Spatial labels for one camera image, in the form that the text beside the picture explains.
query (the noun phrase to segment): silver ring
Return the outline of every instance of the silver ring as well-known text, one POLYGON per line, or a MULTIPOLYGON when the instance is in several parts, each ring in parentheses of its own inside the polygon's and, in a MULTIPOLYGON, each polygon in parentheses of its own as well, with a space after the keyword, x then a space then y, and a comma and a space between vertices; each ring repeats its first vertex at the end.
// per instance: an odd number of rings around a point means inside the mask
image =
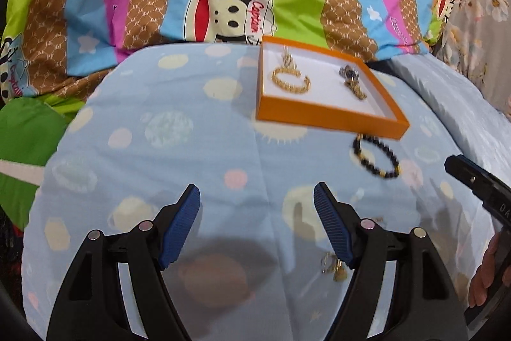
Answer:
POLYGON ((358 81, 359 73, 352 66, 347 65, 339 69, 339 75, 349 81, 358 81))

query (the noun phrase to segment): orange box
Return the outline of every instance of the orange box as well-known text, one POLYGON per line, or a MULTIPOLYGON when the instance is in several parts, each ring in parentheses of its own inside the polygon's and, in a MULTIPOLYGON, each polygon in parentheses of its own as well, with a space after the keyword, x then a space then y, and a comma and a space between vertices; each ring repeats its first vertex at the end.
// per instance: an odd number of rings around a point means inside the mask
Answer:
POLYGON ((362 60, 326 48, 264 36, 257 76, 256 119, 314 126, 318 128, 365 133, 379 137, 400 139, 410 123, 385 87, 362 60), (301 79, 289 74, 278 77, 303 85, 307 75, 311 87, 305 94, 293 94, 276 86, 271 76, 282 66, 284 46, 295 59, 301 79), (359 71, 359 83, 367 94, 358 100, 344 86, 338 74, 347 64, 359 71))

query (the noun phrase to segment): polka dot fabric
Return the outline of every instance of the polka dot fabric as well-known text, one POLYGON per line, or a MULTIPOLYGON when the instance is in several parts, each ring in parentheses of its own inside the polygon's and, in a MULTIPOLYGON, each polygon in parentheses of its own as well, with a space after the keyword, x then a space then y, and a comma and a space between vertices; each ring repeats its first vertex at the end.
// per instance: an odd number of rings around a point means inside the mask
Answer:
MULTIPOLYGON (((428 106, 401 80, 376 73, 411 122, 399 142, 384 140, 403 167, 384 181, 353 156, 352 133, 255 120, 258 55, 244 45, 150 47, 89 98, 45 168, 26 228, 25 311, 41 336, 87 233, 129 231, 189 183, 200 188, 202 208, 163 277, 193 340, 324 339, 348 283, 321 273, 332 248, 313 206, 319 181, 385 228, 424 227, 464 296, 491 226, 480 202, 444 172, 445 158, 460 151, 428 106)), ((120 272, 131 327, 144 335, 129 274, 120 272)), ((381 304, 371 334, 385 322, 381 304)))

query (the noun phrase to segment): gold ring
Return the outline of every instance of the gold ring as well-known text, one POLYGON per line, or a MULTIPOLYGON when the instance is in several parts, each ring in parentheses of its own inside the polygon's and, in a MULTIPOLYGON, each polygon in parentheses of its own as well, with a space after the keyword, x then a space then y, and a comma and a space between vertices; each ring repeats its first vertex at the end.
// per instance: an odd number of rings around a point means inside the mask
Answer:
POLYGON ((277 67, 274 69, 273 73, 271 74, 271 80, 275 83, 276 86, 284 91, 288 91, 294 94, 303 94, 307 93, 311 88, 311 80, 308 76, 305 76, 303 79, 303 82, 305 83, 304 86, 295 86, 290 82, 282 81, 277 77, 277 74, 291 74, 295 77, 301 77, 301 71, 289 67, 277 67))

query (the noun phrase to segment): jewelry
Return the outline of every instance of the jewelry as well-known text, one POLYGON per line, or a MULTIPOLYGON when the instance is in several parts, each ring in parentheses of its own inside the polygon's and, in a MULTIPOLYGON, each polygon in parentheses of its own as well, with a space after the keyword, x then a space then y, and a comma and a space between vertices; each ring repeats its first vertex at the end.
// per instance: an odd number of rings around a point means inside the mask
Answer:
POLYGON ((395 157, 394 153, 389 149, 389 147, 382 142, 380 142, 380 139, 378 139, 375 136, 370 135, 363 135, 359 133, 355 140, 353 141, 353 152, 360 160, 360 163, 363 167, 366 168, 366 170, 370 171, 374 175, 380 175, 382 178, 397 178, 401 172, 398 158, 395 157), (371 142, 375 144, 378 148, 380 148, 385 155, 388 156, 390 161, 392 162, 392 165, 394 166, 393 171, 385 172, 382 169, 376 168, 372 163, 369 162, 369 160, 364 156, 362 153, 362 150, 360 149, 360 141, 365 140, 366 142, 371 142))
POLYGON ((364 100, 367 98, 367 95, 360 89, 358 82, 359 72, 357 70, 347 65, 339 69, 339 75, 346 79, 344 85, 353 92, 357 99, 364 100))
POLYGON ((303 82, 305 83, 303 86, 295 86, 290 82, 282 81, 277 77, 277 74, 291 74, 295 77, 301 77, 301 71, 297 69, 296 62, 286 46, 284 47, 284 54, 282 54, 282 64, 282 67, 275 68, 271 74, 271 80, 275 83, 275 85, 284 91, 289 91, 290 93, 307 93, 311 88, 311 80, 308 76, 305 76, 303 79, 303 82))
POLYGON ((332 273, 334 274, 334 281, 341 282, 348 278, 348 273, 344 268, 342 262, 337 258, 337 256, 332 252, 326 252, 323 258, 321 259, 321 264, 323 266, 321 273, 332 273))

